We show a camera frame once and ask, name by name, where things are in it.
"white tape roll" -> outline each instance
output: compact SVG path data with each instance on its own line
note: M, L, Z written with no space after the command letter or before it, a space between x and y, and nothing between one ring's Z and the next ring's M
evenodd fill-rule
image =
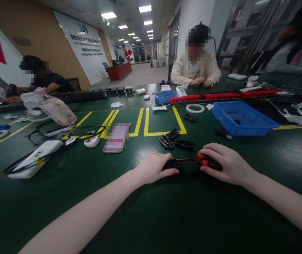
M201 108L201 110L192 110L190 109L190 107L199 107ZM198 113L202 113L205 110L205 108L200 104L189 104L186 106L186 110L190 113L198 114Z
M93 138L86 139L84 141L84 145L86 147L95 147L95 146L97 146L97 144L99 144L99 141L100 140L99 140L98 136L95 136Z

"blue plastic bin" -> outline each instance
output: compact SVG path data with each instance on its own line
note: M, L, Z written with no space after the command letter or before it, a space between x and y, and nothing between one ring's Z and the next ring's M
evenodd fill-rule
M158 103L159 105L169 104L170 98L174 98L176 96L177 96L177 94L172 91L165 91L165 92L160 92L160 93L154 94L155 102Z
M280 126L244 102L215 102L212 114L231 136L264 136Z

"office chair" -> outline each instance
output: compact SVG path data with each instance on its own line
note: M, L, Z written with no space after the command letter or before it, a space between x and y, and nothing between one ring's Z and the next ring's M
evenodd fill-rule
M66 81L73 87L75 91L81 91L79 78L70 78L66 79Z

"red desk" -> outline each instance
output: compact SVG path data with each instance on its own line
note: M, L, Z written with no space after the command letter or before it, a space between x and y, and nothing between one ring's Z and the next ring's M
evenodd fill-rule
M117 66L106 68L111 81L122 80L132 72L131 62L126 62Z

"ceiling light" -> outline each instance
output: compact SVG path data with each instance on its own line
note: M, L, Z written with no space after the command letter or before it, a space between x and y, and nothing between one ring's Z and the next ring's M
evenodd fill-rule
M109 19L109 18L116 18L116 17L117 17L113 12L103 13L101 16L102 16L103 18L106 18L106 19Z
M140 13L148 12L148 11L151 11L151 10L152 10L152 6L150 6L150 5L139 7Z

